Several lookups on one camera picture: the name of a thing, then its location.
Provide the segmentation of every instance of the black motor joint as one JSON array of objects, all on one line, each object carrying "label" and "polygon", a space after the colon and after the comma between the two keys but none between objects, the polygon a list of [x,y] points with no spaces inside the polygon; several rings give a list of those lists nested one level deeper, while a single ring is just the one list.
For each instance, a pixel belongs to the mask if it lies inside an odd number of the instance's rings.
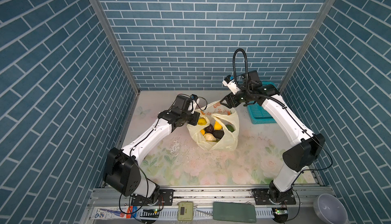
[{"label": "black motor joint", "polygon": [[193,101],[197,101],[197,96],[192,94],[190,97],[178,95],[174,104],[170,110],[164,110],[158,115],[159,119],[165,119],[171,124],[172,131],[175,128],[188,123],[190,125],[197,125],[199,113],[189,111],[188,108],[193,104]]},{"label": "black motor joint", "polygon": [[[238,87],[240,91],[238,91],[236,94],[230,93],[227,96],[225,96],[220,103],[228,108],[233,108],[239,106],[241,103],[245,103],[244,106],[250,105],[250,104],[259,104],[262,106],[263,102],[266,100],[265,97],[259,97],[256,94],[262,94],[266,96],[273,96],[276,94],[280,94],[278,89],[271,85],[263,85],[262,81],[260,81],[258,72],[253,70],[248,73],[248,80],[247,84],[249,86],[250,93],[246,91],[245,83],[240,84]],[[240,75],[242,80],[246,80],[246,74]]]}]

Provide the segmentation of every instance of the white robotic arm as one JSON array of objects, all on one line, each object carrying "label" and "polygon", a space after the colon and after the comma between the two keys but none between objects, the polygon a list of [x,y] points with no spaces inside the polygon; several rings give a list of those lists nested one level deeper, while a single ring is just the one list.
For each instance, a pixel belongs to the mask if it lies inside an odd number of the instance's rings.
[{"label": "white robotic arm", "polygon": [[195,112],[199,98],[178,95],[172,106],[158,115],[158,119],[129,145],[121,149],[112,148],[107,154],[103,181],[110,184],[124,196],[138,194],[155,202],[159,186],[142,177],[141,163],[149,151],[177,127],[189,123],[196,125],[199,113]]},{"label": "white robotic arm", "polygon": [[[220,103],[228,108],[259,104],[276,120],[285,132],[291,148],[283,153],[284,164],[277,177],[269,185],[270,200],[280,203],[291,195],[291,188],[303,170],[313,163],[320,154],[325,139],[315,135],[286,105],[282,96],[273,85],[262,85],[256,71],[242,75],[244,84],[238,85],[236,72],[228,75],[223,84],[232,92]],[[139,194],[155,202],[159,186],[143,178],[138,163],[141,163],[149,151],[175,128],[189,123],[196,125],[199,113],[195,112],[198,97],[178,95],[168,110],[161,112],[158,119],[136,140],[121,149],[112,148],[106,159],[103,181],[110,184],[124,196]]]}]

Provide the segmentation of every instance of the coiled black cable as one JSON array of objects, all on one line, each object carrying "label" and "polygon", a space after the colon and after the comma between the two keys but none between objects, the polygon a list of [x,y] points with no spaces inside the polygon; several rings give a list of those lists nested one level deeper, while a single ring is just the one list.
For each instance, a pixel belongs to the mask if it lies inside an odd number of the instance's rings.
[{"label": "coiled black cable", "polygon": [[285,104],[283,104],[282,102],[280,102],[278,99],[275,99],[275,98],[272,98],[271,96],[268,96],[268,95],[265,95],[265,94],[259,94],[259,93],[252,93],[250,91],[250,89],[248,88],[248,77],[249,77],[249,74],[248,74],[248,62],[247,62],[247,54],[246,52],[242,49],[242,48],[238,48],[236,49],[236,51],[233,53],[233,57],[232,57],[232,67],[233,67],[233,79],[235,80],[235,83],[237,86],[238,85],[238,82],[237,82],[237,79],[236,79],[236,67],[235,67],[235,58],[236,58],[236,54],[241,51],[243,56],[244,56],[244,68],[245,68],[245,79],[244,79],[244,86],[246,88],[246,92],[247,94],[250,94],[251,96],[257,96],[257,97],[262,97],[262,98],[266,98],[266,99],[270,99],[272,101],[275,101],[276,103],[278,103],[281,107],[285,108]]},{"label": "coiled black cable", "polygon": [[238,81],[236,79],[236,67],[235,67],[235,58],[236,58],[236,54],[241,51],[243,53],[243,56],[244,56],[244,63],[246,64],[246,75],[248,75],[248,70],[247,70],[247,54],[246,52],[242,49],[242,48],[238,48],[236,49],[236,51],[233,53],[233,57],[232,57],[232,67],[233,67],[233,79],[235,80],[235,83],[237,86],[239,86],[238,84]]}]

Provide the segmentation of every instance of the brown fruit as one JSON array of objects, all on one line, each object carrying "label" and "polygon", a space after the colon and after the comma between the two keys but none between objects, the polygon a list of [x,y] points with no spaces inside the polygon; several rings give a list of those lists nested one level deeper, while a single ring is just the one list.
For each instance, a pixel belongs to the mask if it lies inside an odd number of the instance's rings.
[{"label": "brown fruit", "polygon": [[206,133],[212,133],[213,132],[213,126],[209,125],[209,126],[205,127],[204,130],[205,130]]}]

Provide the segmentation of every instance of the white bowl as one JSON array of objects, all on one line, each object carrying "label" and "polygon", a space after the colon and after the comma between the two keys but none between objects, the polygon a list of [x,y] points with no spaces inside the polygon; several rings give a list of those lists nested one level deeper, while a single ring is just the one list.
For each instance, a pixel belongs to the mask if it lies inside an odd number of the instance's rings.
[{"label": "white bowl", "polygon": [[324,193],[314,200],[316,215],[327,224],[345,224],[348,213],[343,204],[333,195]]}]

